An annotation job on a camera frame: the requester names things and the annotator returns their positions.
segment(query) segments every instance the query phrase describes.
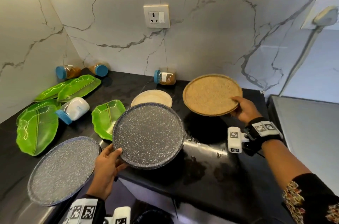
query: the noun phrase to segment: gray granite plate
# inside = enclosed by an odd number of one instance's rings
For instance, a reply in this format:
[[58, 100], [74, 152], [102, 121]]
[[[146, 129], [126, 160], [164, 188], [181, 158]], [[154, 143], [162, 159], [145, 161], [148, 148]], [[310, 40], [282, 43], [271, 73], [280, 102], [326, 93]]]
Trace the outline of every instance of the gray granite plate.
[[29, 177], [29, 198], [41, 206], [52, 206], [72, 197], [90, 178], [100, 151], [100, 145], [89, 137], [76, 137], [57, 145]]
[[142, 103], [125, 111], [113, 127], [114, 148], [134, 168], [156, 169], [170, 162], [182, 148], [184, 125], [174, 110], [158, 103]]

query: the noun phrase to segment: green leaf-shaped plate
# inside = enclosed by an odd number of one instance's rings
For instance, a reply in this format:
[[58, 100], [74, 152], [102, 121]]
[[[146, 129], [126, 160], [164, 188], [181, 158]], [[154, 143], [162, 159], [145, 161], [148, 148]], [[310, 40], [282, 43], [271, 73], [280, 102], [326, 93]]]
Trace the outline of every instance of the green leaf-shaped plate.
[[57, 107], [57, 110], [60, 109], [61, 103], [57, 102], [56, 99], [48, 99], [45, 101], [37, 102], [35, 104], [32, 104], [31, 106], [27, 107], [17, 118], [16, 124], [19, 124], [19, 119], [27, 112], [39, 109], [41, 107], [47, 106], [47, 105], [54, 105]]
[[99, 86], [101, 80], [92, 75], [83, 75], [66, 85], [58, 94], [58, 102], [68, 102], [75, 97], [84, 97]]
[[34, 101], [39, 102], [46, 99], [51, 98], [57, 98], [58, 93], [68, 84], [70, 84], [74, 79], [66, 80], [64, 82], [61, 82], [53, 87], [50, 87], [49, 89], [46, 89], [44, 92], [42, 92], [40, 95], [38, 95]]
[[56, 110], [55, 105], [47, 105], [21, 116], [17, 128], [17, 145], [22, 152], [36, 156], [52, 142], [59, 124]]
[[125, 106], [120, 100], [112, 100], [95, 107], [92, 111], [94, 131], [101, 138], [112, 141], [113, 126], [125, 110]]

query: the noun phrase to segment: spice jar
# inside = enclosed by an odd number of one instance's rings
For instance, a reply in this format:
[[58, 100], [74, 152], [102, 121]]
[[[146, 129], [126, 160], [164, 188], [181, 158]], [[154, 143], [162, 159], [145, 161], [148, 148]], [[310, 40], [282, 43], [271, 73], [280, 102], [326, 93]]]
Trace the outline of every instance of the spice jar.
[[65, 103], [60, 110], [55, 113], [57, 116], [67, 125], [76, 121], [90, 109], [90, 105], [85, 99], [81, 97], [75, 97], [69, 102]]
[[163, 72], [156, 70], [154, 72], [154, 82], [161, 85], [174, 85], [177, 81], [175, 72]]
[[92, 65], [88, 67], [88, 69], [95, 75], [104, 77], [108, 73], [108, 68], [104, 64], [96, 63], [95, 65]]
[[56, 67], [55, 72], [59, 79], [72, 79], [80, 76], [81, 69], [71, 64], [66, 64]]

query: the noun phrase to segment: beige plate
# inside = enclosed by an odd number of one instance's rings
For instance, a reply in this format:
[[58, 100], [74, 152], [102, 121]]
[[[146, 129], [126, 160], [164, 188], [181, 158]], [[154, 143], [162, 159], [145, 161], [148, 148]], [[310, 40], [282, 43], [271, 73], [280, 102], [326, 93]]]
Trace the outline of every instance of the beige plate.
[[144, 91], [138, 94], [133, 99], [132, 104], [130, 106], [132, 107], [137, 104], [148, 103], [148, 102], [164, 104], [168, 107], [172, 107], [171, 96], [167, 94], [166, 92], [163, 92], [162, 90], [158, 90], [158, 89], [151, 89], [151, 90], [147, 90], [147, 91]]
[[231, 97], [242, 97], [241, 87], [230, 77], [209, 74], [192, 80], [184, 89], [182, 98], [193, 112], [204, 116], [220, 116], [237, 108]]

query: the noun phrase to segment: blue lid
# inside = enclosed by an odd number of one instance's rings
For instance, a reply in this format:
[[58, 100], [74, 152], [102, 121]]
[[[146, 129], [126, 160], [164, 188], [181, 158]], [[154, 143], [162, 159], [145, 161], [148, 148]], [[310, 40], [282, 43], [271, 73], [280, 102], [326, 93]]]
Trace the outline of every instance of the blue lid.
[[59, 79], [65, 79], [67, 77], [67, 72], [63, 66], [56, 67], [55, 72]]
[[67, 125], [70, 125], [72, 123], [72, 119], [64, 111], [57, 110], [55, 113]]
[[160, 82], [160, 70], [154, 72], [153, 80], [157, 84]]
[[95, 68], [95, 74], [101, 77], [106, 76], [108, 73], [108, 68], [103, 65], [103, 64], [99, 64], [96, 68]]

